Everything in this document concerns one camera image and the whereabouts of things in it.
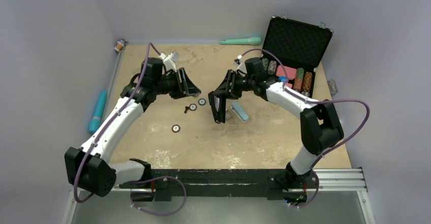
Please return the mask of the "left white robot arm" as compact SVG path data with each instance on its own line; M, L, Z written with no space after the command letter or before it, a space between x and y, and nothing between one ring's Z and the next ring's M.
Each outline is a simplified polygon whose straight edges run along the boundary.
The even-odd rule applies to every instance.
M139 188L151 183L150 164L139 159L110 164L111 157L128 129L159 95L182 99L201 94L184 68L164 55L146 58L141 72L132 77L120 94L114 109L96 132L79 148L65 153L68 182L91 195L104 197L114 186L133 182Z

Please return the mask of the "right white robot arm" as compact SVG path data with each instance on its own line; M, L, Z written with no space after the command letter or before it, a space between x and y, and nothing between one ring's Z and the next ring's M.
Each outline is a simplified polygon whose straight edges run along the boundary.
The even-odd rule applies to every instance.
M284 187L299 186L310 174L318 156L344 137L334 105L291 90L280 79L270 76L258 57L245 61L238 58L235 62L237 69L228 70L218 88L208 94L214 121L225 123L226 101L239 99L245 91L252 91L296 116L300 121L302 147L286 165L284 176L278 183Z

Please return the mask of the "black stapler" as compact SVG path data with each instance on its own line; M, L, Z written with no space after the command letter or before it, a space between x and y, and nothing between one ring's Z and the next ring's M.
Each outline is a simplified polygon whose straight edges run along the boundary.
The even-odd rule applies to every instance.
M215 123L226 122L226 99L225 94L212 91L208 94L208 102L211 106L211 112Z

